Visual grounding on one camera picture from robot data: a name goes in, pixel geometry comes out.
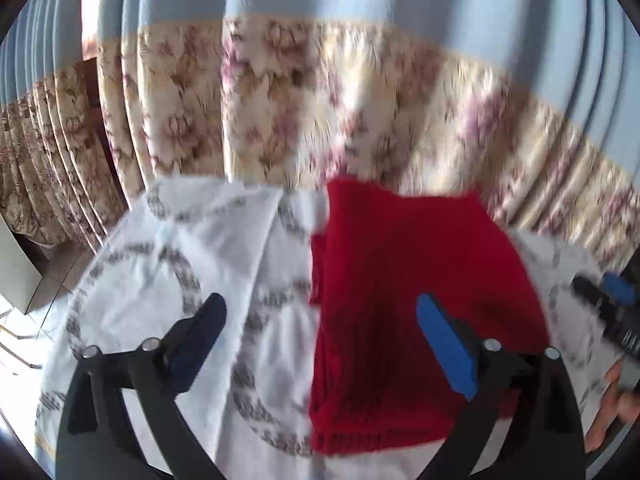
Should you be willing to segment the person's right hand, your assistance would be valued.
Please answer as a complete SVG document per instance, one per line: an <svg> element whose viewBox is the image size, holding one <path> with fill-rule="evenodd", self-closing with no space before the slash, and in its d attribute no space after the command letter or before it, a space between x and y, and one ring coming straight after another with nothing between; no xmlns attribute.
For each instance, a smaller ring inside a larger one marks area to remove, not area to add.
<svg viewBox="0 0 640 480"><path fill-rule="evenodd" d="M619 359L605 375L608 388L602 396L600 410L585 436L587 453L596 450L603 443L606 430L616 417L627 424L633 424L639 416L638 394L623 392L618 386L622 367L623 360Z"/></svg>

